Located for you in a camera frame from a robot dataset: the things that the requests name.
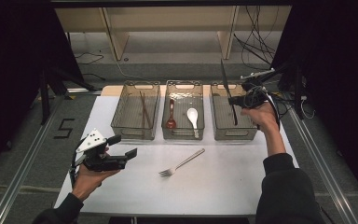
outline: utensil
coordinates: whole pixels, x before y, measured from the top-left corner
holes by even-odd
[[[197,112],[195,108],[189,108],[187,110],[187,117],[193,124],[194,136],[199,138],[199,130],[197,129],[197,118],[199,117],[199,112]]]
[[[173,102],[174,102],[174,100],[171,99],[170,100],[170,117],[168,118],[167,123],[165,124],[165,126],[168,129],[176,128],[176,121],[173,119]]]
[[[159,174],[161,175],[161,177],[166,177],[166,176],[171,176],[175,173],[176,169],[178,169],[179,167],[185,165],[187,162],[193,160],[194,158],[198,157],[200,154],[202,154],[205,151],[205,149],[200,149],[198,150],[196,153],[194,153],[193,155],[191,155],[189,158],[185,159],[184,161],[182,161],[181,163],[179,163],[179,165],[172,167],[168,170],[165,171],[161,171],[159,172]]]
[[[146,117],[146,120],[147,120],[147,124],[149,125],[149,128],[152,128],[153,123],[150,120],[149,113],[147,113],[147,108],[146,108],[146,104],[145,104],[145,93],[142,94],[139,91],[139,94],[141,94],[141,101],[142,101],[142,128],[145,127],[145,117]]]
[[[229,101],[229,99],[231,98],[231,93],[229,92],[229,88],[228,88],[228,82],[227,82],[227,77],[226,77],[225,66],[223,66],[223,59],[220,60],[220,65],[222,67],[223,86],[226,89],[227,96],[228,96],[228,101]],[[232,116],[234,118],[234,125],[237,126],[238,125],[238,119],[237,119],[237,113],[235,113],[234,105],[231,105],[231,111],[232,111]]]

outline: white table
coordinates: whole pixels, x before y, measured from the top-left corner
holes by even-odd
[[[110,124],[118,98],[97,97],[83,137],[94,128],[104,137],[114,135]],[[123,140],[112,145],[108,151],[110,155],[124,155],[135,147],[138,155],[128,161],[125,170],[106,179],[85,201],[81,212],[128,217],[254,215],[265,176],[262,161],[267,157],[267,148],[264,135],[257,132],[253,141],[215,141],[210,101],[205,97],[203,140],[164,140],[161,130],[163,100],[161,97],[155,140]],[[298,167],[283,127],[281,134],[287,152]],[[176,165],[200,148],[205,148],[205,152],[181,167],[175,175],[159,176],[158,172]],[[56,207],[71,190],[68,175]]]

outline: clear plastic container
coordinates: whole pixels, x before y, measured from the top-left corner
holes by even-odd
[[[160,99],[159,82],[126,81],[111,126],[122,139],[153,140]]]
[[[172,117],[176,123],[175,128],[167,127],[171,114],[170,100],[173,101]],[[187,117],[189,108],[195,108],[198,112],[196,130]],[[161,128],[164,139],[202,140],[205,123],[201,81],[167,81]]]
[[[231,96],[241,96],[246,93],[240,82],[228,82],[228,86]],[[234,124],[233,112],[223,82],[213,82],[210,94],[214,140],[253,140],[257,127],[249,116],[241,115],[241,107],[237,105],[234,105],[234,108],[238,124]]]

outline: fork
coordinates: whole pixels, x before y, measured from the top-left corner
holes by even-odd
[[[191,155],[189,158],[185,159],[184,161],[182,161],[181,163],[179,163],[179,165],[177,165],[176,167],[172,167],[168,170],[165,171],[161,171],[159,172],[159,174],[161,175],[161,177],[166,177],[166,176],[171,176],[175,173],[176,169],[178,169],[179,167],[185,165],[188,161],[193,160],[194,158],[198,157],[200,154],[202,154],[202,152],[204,152],[205,149],[200,149],[198,150],[196,153],[194,153],[193,155]]]

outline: human arm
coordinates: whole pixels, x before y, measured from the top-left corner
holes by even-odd
[[[252,121],[260,126],[266,138],[267,152],[269,156],[285,153],[286,149],[275,119],[275,112],[270,103],[264,103],[258,108],[244,108],[241,113],[251,117]]]
[[[71,193],[68,193],[62,204],[56,209],[47,209],[39,214],[33,224],[49,223],[71,223],[78,216],[83,202],[91,193],[101,185],[109,176],[115,175],[119,170],[94,172],[81,164],[75,186]]]
[[[324,223],[310,178],[293,165],[292,156],[286,153],[272,106],[264,103],[258,108],[243,109],[242,114],[260,126],[268,149],[256,223]]]

